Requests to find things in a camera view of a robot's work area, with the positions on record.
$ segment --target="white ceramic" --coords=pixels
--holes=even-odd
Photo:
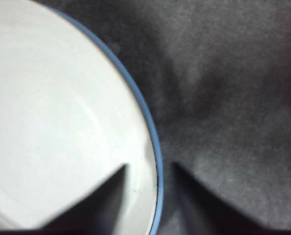
[[[118,68],[52,10],[0,0],[0,229],[42,226],[127,163],[116,234],[156,232],[160,153]]]

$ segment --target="gray cloth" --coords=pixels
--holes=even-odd
[[[264,226],[291,229],[291,0],[38,0],[100,37],[126,66],[165,164],[159,234],[179,234],[179,161]]]

